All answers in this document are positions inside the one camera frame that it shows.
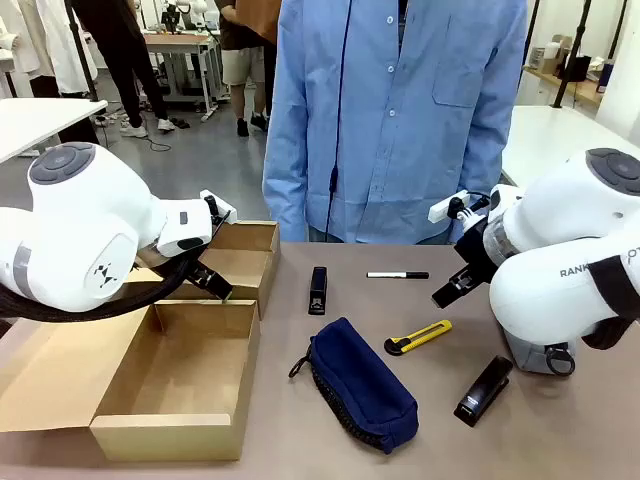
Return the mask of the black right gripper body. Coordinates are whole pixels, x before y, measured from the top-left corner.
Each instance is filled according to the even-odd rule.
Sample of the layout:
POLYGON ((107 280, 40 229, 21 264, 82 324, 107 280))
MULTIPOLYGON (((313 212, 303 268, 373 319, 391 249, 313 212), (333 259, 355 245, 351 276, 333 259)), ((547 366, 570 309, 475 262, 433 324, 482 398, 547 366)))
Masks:
POLYGON ((483 283, 489 284, 498 267, 486 252, 483 235, 487 223, 476 223, 458 240, 454 250, 466 262, 463 269, 474 272, 475 288, 483 283))

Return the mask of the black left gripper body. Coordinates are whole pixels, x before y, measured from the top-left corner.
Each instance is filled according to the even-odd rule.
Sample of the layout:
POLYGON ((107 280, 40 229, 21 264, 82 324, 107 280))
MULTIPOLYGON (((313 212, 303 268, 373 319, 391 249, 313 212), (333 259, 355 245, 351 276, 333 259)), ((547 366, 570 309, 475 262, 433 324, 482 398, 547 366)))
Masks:
POLYGON ((190 260, 186 279, 191 284, 197 286, 200 289, 208 289, 213 276, 214 271, 206 265, 202 264, 199 260, 190 260))

